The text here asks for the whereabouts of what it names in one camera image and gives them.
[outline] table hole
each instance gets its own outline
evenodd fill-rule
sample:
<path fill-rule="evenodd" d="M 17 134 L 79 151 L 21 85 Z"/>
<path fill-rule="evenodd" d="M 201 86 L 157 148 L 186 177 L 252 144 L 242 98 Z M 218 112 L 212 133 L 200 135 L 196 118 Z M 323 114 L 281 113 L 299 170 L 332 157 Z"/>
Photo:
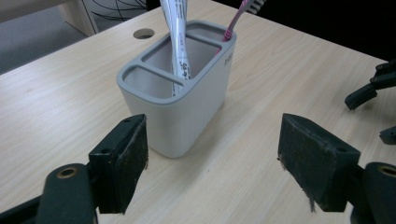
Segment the table hole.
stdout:
<path fill-rule="evenodd" d="M 136 39 L 149 39 L 154 36 L 155 32 L 149 28 L 143 28 L 134 32 L 134 38 Z"/>

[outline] light wood desk surface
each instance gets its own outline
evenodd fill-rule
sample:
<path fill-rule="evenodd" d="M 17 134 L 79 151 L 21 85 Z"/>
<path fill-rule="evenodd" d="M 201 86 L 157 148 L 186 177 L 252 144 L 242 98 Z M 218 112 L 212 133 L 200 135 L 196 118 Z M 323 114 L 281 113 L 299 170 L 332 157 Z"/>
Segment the light wood desk surface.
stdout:
<path fill-rule="evenodd" d="M 189 1 L 189 20 L 228 25 L 235 13 Z M 133 33 L 155 31 L 145 40 Z M 349 223 L 309 202 L 276 160 L 283 113 L 312 119 L 361 151 L 360 165 L 396 163 L 381 130 L 396 125 L 396 90 L 356 111 L 345 97 L 368 83 L 382 61 L 244 14 L 226 99 L 192 149 L 177 160 L 149 152 L 125 216 L 100 223 Z M 55 168 L 88 153 L 130 116 L 116 75 L 168 32 L 157 8 L 0 76 L 0 211 L 41 194 Z"/>

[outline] black cable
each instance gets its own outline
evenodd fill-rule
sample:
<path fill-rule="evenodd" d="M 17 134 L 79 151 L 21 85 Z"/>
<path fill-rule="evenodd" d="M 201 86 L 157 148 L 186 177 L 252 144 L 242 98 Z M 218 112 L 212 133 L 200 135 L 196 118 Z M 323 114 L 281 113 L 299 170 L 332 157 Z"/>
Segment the black cable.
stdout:
<path fill-rule="evenodd" d="M 96 5 L 98 5 L 99 7 L 103 7 L 103 8 L 107 8 L 109 10 L 113 10 L 113 11 L 128 11 L 128 10 L 135 10 L 135 9 L 141 9 L 141 8 L 112 8 L 112 7 L 106 7 L 101 5 L 100 3 L 96 2 L 95 0 L 92 0 Z"/>
<path fill-rule="evenodd" d="M 120 11 L 119 1 L 115 0 L 115 2 L 116 2 L 116 6 L 117 6 L 117 11 L 119 12 L 119 15 L 120 15 L 121 19 L 122 19 L 123 21 L 125 21 L 125 19 L 122 17 L 121 11 Z"/>
<path fill-rule="evenodd" d="M 141 7 L 143 7 L 143 5 L 146 5 L 145 3 L 143 3 L 143 5 L 142 5 L 142 3 L 139 2 L 139 0 L 136 0 L 136 3 L 137 3 L 139 6 L 141 6 Z"/>
<path fill-rule="evenodd" d="M 98 16 L 98 17 L 101 17 L 101 18 L 103 18 L 103 19 L 106 19 L 106 20 L 110 20 L 110 21 L 122 21 L 122 19 L 121 19 L 120 17 L 107 16 L 107 15 L 99 14 L 99 13 L 96 13 L 96 12 L 93 12 L 93 11 L 91 11 L 91 13 L 94 14 L 94 15 L 96 15 L 96 16 Z"/>
<path fill-rule="evenodd" d="M 113 11 L 118 11 L 118 13 L 120 15 L 119 17 L 107 16 L 107 15 L 103 15 L 103 14 L 91 11 L 92 14 L 94 14 L 94 15 L 96 15 L 98 17 L 104 18 L 106 20 L 110 20 L 110 21 L 127 21 L 127 20 L 131 19 L 131 18 L 123 17 L 122 14 L 121 14 L 122 11 L 126 11 L 126 10 L 143 10 L 143 9 L 147 10 L 147 8 L 143 6 L 143 5 L 146 5 L 146 4 L 143 1 L 141 1 L 141 0 L 140 0 L 140 2 L 138 2 L 136 0 L 136 3 L 139 6 L 133 5 L 133 4 L 129 4 L 129 3 L 123 2 L 121 0 L 115 0 L 117 8 L 103 6 L 100 3 L 98 3 L 96 0 L 92 0 L 92 1 L 99 7 L 103 7 L 103 8 L 109 9 L 109 10 L 113 10 Z M 127 6 L 131 6 L 131 8 L 120 8 L 118 2 L 123 3 L 123 4 L 127 5 Z"/>
<path fill-rule="evenodd" d="M 127 5 L 127 6 L 136 7 L 136 8 L 134 8 L 134 9 L 146 9 L 146 7 L 142 7 L 141 5 L 137 6 L 137 5 L 134 5 L 134 4 L 131 4 L 131 3 L 123 2 L 123 1 L 121 1 L 121 0 L 118 0 L 118 1 L 121 2 L 121 3 L 123 3 L 123 4 L 125 4 L 125 5 Z"/>

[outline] toothbrush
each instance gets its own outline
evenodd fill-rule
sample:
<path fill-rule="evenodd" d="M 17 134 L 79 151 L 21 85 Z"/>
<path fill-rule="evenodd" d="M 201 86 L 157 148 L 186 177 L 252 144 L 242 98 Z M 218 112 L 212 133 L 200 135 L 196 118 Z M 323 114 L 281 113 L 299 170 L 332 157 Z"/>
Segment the toothbrush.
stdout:
<path fill-rule="evenodd" d="M 161 0 L 161 7 L 169 27 L 172 42 L 172 72 L 184 80 L 191 79 L 191 69 L 186 51 L 186 0 Z M 172 95 L 176 96 L 183 86 L 173 83 Z"/>
<path fill-rule="evenodd" d="M 267 0 L 255 0 L 253 4 L 247 9 L 247 12 L 256 15 Z"/>
<path fill-rule="evenodd" d="M 223 42 L 227 42 L 231 39 L 231 37 L 233 37 L 233 28 L 235 27 L 236 22 L 238 21 L 239 17 L 241 17 L 242 13 L 247 11 L 252 6 L 253 2 L 255 2 L 255 0 L 243 0 L 242 1 L 241 6 L 239 7 L 238 11 L 236 12 L 235 16 L 233 17 L 233 20 L 231 21 L 230 25 L 228 26 L 228 29 L 224 33 L 224 37 L 222 39 Z"/>

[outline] gray floor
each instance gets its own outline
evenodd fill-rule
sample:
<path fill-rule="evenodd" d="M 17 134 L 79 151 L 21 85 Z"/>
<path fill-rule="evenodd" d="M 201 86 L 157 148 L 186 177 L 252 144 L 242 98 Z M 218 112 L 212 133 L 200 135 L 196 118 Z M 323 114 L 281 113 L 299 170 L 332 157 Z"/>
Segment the gray floor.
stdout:
<path fill-rule="evenodd" d="M 104 11 L 104 8 L 94 3 L 92 3 L 90 9 L 101 14 L 118 16 L 118 12 Z M 145 11 L 125 11 L 123 12 L 123 16 L 132 18 Z M 121 22 L 110 21 L 96 16 L 95 21 L 99 31 L 103 31 Z M 19 17 L 12 21 L 1 22 L 0 75 L 85 38 L 87 36 L 63 20 L 57 7 Z"/>

